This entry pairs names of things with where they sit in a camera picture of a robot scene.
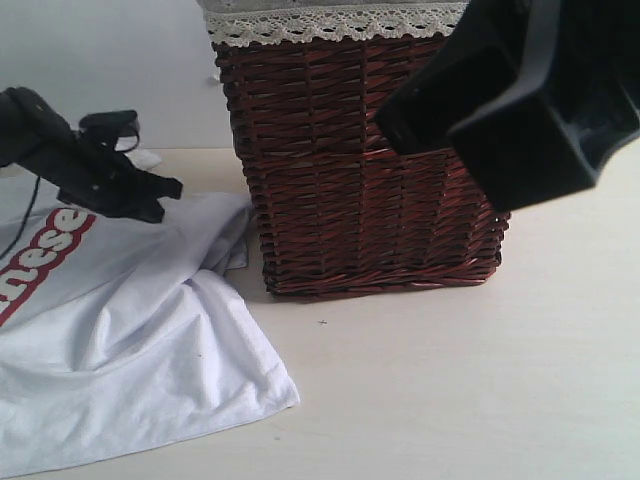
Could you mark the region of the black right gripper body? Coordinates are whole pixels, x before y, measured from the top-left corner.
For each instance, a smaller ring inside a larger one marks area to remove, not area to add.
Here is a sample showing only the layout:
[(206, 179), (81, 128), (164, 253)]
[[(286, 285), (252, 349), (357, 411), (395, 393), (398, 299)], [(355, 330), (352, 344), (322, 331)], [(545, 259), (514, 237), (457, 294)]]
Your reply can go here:
[(532, 2), (514, 82), (450, 132), (500, 212), (595, 187), (638, 137), (636, 1)]

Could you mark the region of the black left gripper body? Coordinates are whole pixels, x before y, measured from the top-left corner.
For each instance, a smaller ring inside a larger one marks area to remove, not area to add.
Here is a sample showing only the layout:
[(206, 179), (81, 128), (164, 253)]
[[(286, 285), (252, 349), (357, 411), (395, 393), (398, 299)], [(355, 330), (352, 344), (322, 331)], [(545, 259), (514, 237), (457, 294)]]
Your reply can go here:
[(115, 152), (65, 128), (43, 132), (29, 169), (59, 188), (58, 199), (109, 218), (159, 223), (162, 198), (178, 200), (183, 184), (133, 165), (129, 153)]

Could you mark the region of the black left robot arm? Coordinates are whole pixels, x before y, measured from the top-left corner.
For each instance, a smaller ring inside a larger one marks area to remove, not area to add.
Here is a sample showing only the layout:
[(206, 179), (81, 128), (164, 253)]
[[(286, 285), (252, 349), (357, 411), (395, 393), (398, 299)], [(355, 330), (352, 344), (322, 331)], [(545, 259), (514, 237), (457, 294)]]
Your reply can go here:
[(178, 200), (183, 184), (142, 170), (118, 141), (140, 139), (138, 114), (88, 114), (76, 129), (35, 91), (1, 92), (1, 165), (17, 164), (59, 188), (58, 200), (109, 218), (160, 223), (162, 198)]

